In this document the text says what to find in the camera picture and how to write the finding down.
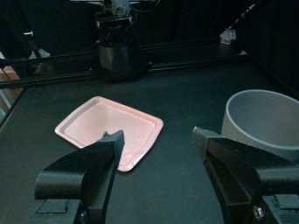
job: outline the black table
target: black table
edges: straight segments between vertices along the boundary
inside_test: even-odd
[[[33,213],[39,172],[77,149],[55,127],[93,96],[163,119],[148,154],[131,172],[116,174],[107,223],[223,223],[192,128],[220,133],[228,98],[251,88],[287,94],[250,59],[155,69],[119,83],[87,80],[28,87],[0,127],[0,223],[25,223]]]

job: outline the pink tray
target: pink tray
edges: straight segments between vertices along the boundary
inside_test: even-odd
[[[117,169],[127,172],[150,151],[163,126],[159,118],[97,96],[76,108],[55,132],[84,148],[103,137],[105,131],[112,134],[123,130],[125,147]]]

